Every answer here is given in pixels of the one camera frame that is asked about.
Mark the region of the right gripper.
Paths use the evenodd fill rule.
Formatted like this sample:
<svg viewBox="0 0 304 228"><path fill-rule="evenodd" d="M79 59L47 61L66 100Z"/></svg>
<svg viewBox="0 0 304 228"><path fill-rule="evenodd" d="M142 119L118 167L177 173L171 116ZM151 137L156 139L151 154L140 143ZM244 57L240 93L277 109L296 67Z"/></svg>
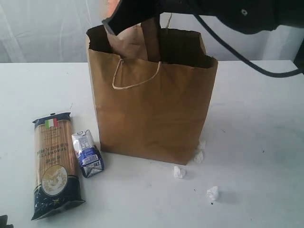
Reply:
<svg viewBox="0 0 304 228"><path fill-rule="evenodd" d="M112 35L159 16L161 13L202 15L200 0L121 0L110 17L102 20L103 26Z"/></svg>

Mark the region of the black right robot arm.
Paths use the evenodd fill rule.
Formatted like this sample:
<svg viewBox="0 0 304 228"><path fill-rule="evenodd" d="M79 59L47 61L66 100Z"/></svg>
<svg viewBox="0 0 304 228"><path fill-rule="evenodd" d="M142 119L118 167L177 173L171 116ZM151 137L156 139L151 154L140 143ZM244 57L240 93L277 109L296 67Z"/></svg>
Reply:
<svg viewBox="0 0 304 228"><path fill-rule="evenodd" d="M272 31L278 26L303 28L302 0L121 0L111 16L102 21L113 35L162 13L193 15L208 32L202 16L214 16L243 34Z"/></svg>

